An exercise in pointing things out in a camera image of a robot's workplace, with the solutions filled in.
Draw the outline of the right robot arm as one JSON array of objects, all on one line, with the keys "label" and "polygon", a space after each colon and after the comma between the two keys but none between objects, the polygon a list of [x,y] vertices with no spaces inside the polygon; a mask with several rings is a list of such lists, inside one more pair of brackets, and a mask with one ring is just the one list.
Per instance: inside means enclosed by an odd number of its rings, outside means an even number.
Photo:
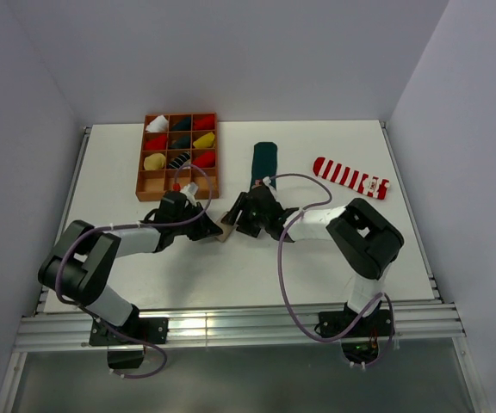
[{"label": "right robot arm", "polygon": [[385,273],[397,258],[404,238],[373,206],[355,198],[345,206],[327,209],[286,208],[272,187],[259,185],[242,192],[220,222],[257,237],[265,230],[276,241],[333,241],[355,271],[356,278],[345,314],[349,332],[361,336],[375,324]]}]

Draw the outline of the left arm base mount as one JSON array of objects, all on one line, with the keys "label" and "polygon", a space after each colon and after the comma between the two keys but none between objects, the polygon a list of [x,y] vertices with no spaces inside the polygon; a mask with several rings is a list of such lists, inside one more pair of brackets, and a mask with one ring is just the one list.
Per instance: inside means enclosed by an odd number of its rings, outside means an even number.
[{"label": "left arm base mount", "polygon": [[[94,348],[107,349],[107,365],[112,373],[125,378],[145,378],[160,373],[168,361],[160,345],[166,344],[169,327],[167,317],[142,317],[127,327],[116,327],[103,321],[93,320],[88,344]],[[136,373],[148,350],[162,355],[160,365],[152,372]]]}]

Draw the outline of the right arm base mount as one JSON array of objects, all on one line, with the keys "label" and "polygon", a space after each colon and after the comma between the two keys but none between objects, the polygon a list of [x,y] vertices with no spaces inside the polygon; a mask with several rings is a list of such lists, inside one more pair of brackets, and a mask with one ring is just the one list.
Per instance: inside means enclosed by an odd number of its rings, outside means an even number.
[{"label": "right arm base mount", "polygon": [[[345,330],[355,319],[356,313],[347,305],[342,311],[322,311],[314,332],[322,338],[331,338]],[[355,364],[370,363],[380,355],[378,339],[389,336],[392,331],[392,316],[389,310],[378,305],[369,316],[362,317],[344,336],[356,339],[341,345],[344,357]]]}]

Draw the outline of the beige red sock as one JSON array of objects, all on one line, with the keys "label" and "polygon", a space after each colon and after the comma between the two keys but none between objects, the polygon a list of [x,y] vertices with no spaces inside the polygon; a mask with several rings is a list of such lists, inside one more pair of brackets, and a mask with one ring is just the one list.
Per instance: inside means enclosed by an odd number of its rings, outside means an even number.
[{"label": "beige red sock", "polygon": [[222,220],[225,219],[226,216],[227,213],[222,214],[220,218],[215,222],[215,224],[221,229],[221,234],[217,235],[215,238],[221,243],[224,243],[235,229],[235,225],[230,225],[228,223],[222,222]]}]

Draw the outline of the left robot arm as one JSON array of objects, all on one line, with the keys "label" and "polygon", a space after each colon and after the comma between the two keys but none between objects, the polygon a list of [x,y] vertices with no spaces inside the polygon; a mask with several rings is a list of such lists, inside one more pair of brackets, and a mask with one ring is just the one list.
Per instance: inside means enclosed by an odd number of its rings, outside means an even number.
[{"label": "left robot arm", "polygon": [[118,342],[130,343],[143,324],[138,307],[108,286],[115,259],[161,252],[180,236],[200,241],[222,233],[193,196],[169,191],[135,224],[95,227],[73,221],[41,264],[38,281],[66,303],[108,323],[109,334]]}]

